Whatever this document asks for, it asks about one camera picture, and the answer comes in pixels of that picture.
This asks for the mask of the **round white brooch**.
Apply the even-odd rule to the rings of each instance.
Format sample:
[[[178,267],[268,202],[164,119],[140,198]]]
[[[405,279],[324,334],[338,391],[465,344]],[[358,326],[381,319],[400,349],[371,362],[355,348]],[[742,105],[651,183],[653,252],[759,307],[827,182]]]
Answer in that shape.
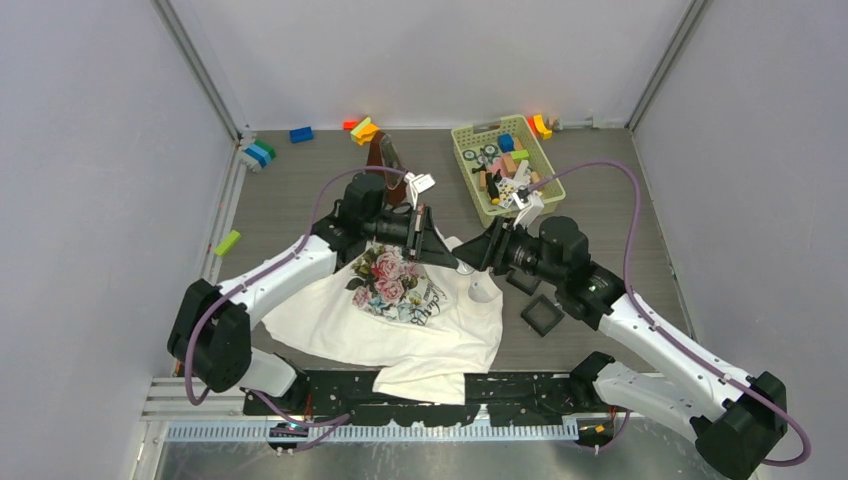
[[[475,269],[464,262],[459,262],[456,268],[456,272],[460,275],[467,276],[473,274],[475,272]]]

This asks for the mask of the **white floral t-shirt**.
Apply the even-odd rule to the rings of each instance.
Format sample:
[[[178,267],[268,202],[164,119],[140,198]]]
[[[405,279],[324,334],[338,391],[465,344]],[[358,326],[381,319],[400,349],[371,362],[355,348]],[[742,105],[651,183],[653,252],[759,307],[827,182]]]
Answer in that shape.
[[[371,243],[351,264],[277,306],[270,336],[309,355],[378,368],[391,393],[445,392],[484,374],[503,332],[503,293],[487,272],[414,263]]]

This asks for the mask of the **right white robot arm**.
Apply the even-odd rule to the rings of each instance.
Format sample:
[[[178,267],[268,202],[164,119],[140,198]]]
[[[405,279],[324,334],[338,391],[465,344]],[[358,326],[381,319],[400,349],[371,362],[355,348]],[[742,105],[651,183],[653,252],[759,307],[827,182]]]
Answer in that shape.
[[[757,377],[698,345],[652,312],[624,281],[592,260],[587,237],[568,217],[545,219],[533,235],[498,218],[454,248],[462,263],[496,275],[519,271],[550,284],[565,313],[624,345],[652,365],[646,376],[602,352],[570,374],[571,397],[584,410],[623,407],[691,441],[729,479],[748,479],[784,437],[786,388],[769,372]]]

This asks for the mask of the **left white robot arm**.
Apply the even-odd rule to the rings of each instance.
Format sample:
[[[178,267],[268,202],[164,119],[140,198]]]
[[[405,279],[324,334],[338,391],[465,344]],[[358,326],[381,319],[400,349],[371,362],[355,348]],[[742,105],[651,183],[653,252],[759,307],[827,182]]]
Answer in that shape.
[[[455,268],[457,259],[441,239],[430,207],[419,197],[435,184],[429,174],[405,172],[407,205],[387,206],[386,167],[343,172],[350,181],[329,214],[313,214],[306,232],[288,249],[245,274],[218,285],[199,279],[185,291],[168,352],[183,366],[187,397],[202,403],[206,394],[231,388],[257,390],[280,412],[298,412],[307,398],[297,368],[255,349],[251,334],[277,306],[312,283],[328,277],[376,241],[400,248],[403,258]]]

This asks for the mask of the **green plastic basket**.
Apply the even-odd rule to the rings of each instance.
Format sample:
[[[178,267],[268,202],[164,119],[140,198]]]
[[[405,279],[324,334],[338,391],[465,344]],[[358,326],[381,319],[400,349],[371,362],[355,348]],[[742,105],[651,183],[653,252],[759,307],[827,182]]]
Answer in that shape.
[[[513,216],[512,194],[554,174],[533,122],[519,114],[451,130],[453,152],[482,225]]]

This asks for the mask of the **brown wooden metronome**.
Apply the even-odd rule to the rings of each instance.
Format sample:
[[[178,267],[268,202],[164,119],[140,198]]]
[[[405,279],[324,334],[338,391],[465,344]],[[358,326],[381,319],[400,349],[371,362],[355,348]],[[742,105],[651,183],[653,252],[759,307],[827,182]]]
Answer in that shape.
[[[382,167],[382,170],[370,170],[370,173],[383,176],[386,201],[390,206],[397,207],[406,200],[406,169],[389,134],[384,131],[374,134],[370,141],[366,165]]]

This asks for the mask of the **blue toy brick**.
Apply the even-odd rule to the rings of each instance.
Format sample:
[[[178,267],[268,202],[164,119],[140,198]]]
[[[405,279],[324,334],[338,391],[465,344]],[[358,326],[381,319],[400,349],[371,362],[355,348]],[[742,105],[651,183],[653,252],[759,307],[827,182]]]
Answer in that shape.
[[[311,141],[314,139],[314,132],[310,126],[300,127],[289,131],[289,139],[293,144]]]

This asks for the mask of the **blue green stacked bricks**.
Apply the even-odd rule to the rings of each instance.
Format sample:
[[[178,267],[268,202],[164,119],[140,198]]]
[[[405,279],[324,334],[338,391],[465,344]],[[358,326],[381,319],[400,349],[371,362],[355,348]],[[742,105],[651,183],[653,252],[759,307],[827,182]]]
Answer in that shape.
[[[255,140],[249,145],[243,146],[240,154],[242,162],[252,172],[265,169],[277,157],[275,149],[261,140]]]

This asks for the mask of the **lime green block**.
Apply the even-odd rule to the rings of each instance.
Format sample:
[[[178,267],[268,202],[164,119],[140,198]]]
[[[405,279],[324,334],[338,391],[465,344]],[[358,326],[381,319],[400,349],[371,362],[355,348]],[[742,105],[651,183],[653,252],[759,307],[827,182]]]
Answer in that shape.
[[[227,233],[213,248],[212,252],[215,256],[226,256],[232,248],[240,241],[242,235],[237,230],[231,230]]]

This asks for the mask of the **black square frame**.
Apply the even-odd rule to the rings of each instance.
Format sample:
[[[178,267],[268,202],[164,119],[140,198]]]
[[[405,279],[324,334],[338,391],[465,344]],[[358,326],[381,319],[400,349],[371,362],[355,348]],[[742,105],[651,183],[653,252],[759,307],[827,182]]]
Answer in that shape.
[[[542,283],[537,277],[520,270],[510,271],[506,276],[506,281],[528,296],[533,296]]]
[[[540,337],[545,337],[564,319],[565,313],[548,296],[539,295],[521,311],[520,317]]]

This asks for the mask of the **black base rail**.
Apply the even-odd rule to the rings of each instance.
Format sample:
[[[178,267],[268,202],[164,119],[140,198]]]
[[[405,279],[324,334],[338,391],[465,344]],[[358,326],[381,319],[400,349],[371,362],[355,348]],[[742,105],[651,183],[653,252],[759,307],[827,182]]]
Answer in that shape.
[[[552,426],[565,417],[598,414],[610,421],[625,409],[603,402],[567,372],[493,372],[452,377],[445,392],[391,393],[378,372],[306,370],[280,396],[245,389],[243,413],[305,414],[316,422],[347,417],[349,426],[468,426],[484,414],[497,427]]]

